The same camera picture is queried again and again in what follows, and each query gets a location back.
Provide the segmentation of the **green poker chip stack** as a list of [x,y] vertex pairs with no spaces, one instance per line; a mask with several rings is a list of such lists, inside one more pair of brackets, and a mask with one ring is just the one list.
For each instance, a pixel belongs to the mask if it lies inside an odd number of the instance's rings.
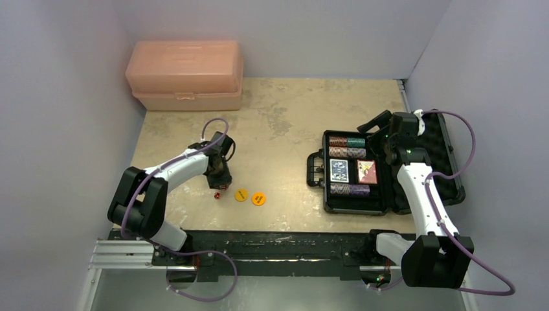
[[346,145],[348,148],[365,148],[366,140],[358,137],[348,137]]

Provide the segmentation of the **orange poker chip stack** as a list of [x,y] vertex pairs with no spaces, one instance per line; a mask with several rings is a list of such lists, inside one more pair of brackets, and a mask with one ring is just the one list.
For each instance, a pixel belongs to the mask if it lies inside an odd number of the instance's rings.
[[346,148],[348,146],[348,140],[346,137],[329,136],[328,142],[329,142],[329,145],[332,147]]

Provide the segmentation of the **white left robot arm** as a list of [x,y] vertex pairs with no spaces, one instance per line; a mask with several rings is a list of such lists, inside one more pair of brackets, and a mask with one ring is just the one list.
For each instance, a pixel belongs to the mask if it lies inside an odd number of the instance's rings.
[[225,190],[232,183],[228,160],[234,140],[216,132],[211,141],[191,144],[182,154],[145,170],[125,169],[107,211],[124,236],[139,236],[168,248],[178,265],[191,261],[192,236],[166,220],[168,194],[188,180],[205,176],[208,187]]

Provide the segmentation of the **pink plastic storage box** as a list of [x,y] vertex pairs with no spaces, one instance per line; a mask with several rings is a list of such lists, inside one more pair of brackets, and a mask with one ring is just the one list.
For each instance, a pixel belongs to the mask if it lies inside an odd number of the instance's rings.
[[237,41],[139,41],[126,79],[149,111],[232,111],[241,107],[243,66]]

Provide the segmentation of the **blue purple chip row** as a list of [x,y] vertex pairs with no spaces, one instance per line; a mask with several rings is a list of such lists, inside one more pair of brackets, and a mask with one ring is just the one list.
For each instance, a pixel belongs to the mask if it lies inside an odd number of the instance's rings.
[[369,185],[354,185],[345,183],[332,183],[330,185],[330,194],[341,196],[369,196]]

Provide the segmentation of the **black poker set case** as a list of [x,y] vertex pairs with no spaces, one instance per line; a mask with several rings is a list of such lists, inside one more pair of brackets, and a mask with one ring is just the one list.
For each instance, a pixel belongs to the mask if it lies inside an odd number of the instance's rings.
[[[418,138],[418,146],[427,151],[427,163],[441,176],[434,177],[431,187],[437,190],[445,206],[462,203],[465,199],[465,188],[455,174],[458,167],[454,157],[445,118],[438,110],[420,111],[425,123],[425,131]],[[307,159],[307,184],[320,187],[323,191],[324,209],[328,213],[367,214],[382,216],[389,211],[396,214],[410,213],[410,205],[405,191],[397,180],[399,165],[387,165],[377,159],[378,127],[367,133],[326,130],[322,136],[322,148],[309,155]],[[358,137],[366,140],[365,159],[336,158],[328,155],[329,136]],[[341,196],[330,194],[330,159],[348,160],[349,182],[346,184],[365,185],[357,180],[357,160],[375,161],[377,184],[370,186],[369,196]]]

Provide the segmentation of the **blue playing card deck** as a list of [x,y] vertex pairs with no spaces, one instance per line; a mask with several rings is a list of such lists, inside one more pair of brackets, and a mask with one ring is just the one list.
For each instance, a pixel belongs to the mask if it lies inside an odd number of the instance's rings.
[[330,159],[330,181],[334,183],[349,182],[348,160]]

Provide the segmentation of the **red playing card deck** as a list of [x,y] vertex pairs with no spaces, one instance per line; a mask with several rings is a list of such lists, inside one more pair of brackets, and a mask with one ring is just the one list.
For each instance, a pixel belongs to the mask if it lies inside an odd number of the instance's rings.
[[357,175],[358,183],[376,185],[377,170],[375,161],[357,160]]

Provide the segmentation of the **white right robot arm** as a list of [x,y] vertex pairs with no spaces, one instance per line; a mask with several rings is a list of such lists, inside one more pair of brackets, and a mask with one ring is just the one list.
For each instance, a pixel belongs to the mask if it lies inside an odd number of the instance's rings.
[[358,127],[368,146],[391,171],[397,197],[413,217],[416,239],[392,230],[373,229],[363,247],[368,262],[387,258],[401,268],[407,286],[452,288],[461,286],[470,258],[454,243],[473,252],[471,238],[461,236],[445,206],[465,199],[459,179],[444,179],[458,170],[446,122],[439,110],[414,113],[388,110]]

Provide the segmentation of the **orange small blind button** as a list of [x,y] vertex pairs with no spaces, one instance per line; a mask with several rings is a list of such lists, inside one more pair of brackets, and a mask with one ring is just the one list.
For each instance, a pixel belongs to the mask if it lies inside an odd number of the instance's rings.
[[264,193],[262,192],[255,192],[252,196],[251,196],[251,202],[255,205],[255,206],[261,206],[265,203],[266,201],[266,196]]

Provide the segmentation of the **yellow big blind button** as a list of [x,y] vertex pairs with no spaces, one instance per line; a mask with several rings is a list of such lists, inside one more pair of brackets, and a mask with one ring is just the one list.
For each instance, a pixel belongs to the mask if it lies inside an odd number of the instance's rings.
[[246,189],[237,189],[234,197],[237,202],[244,202],[249,197],[249,193]]

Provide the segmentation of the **blue orange chip row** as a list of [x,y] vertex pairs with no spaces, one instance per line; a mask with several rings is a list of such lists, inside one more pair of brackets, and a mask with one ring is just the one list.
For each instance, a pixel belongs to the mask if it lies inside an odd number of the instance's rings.
[[336,158],[365,159],[367,151],[364,148],[330,146],[328,155]]

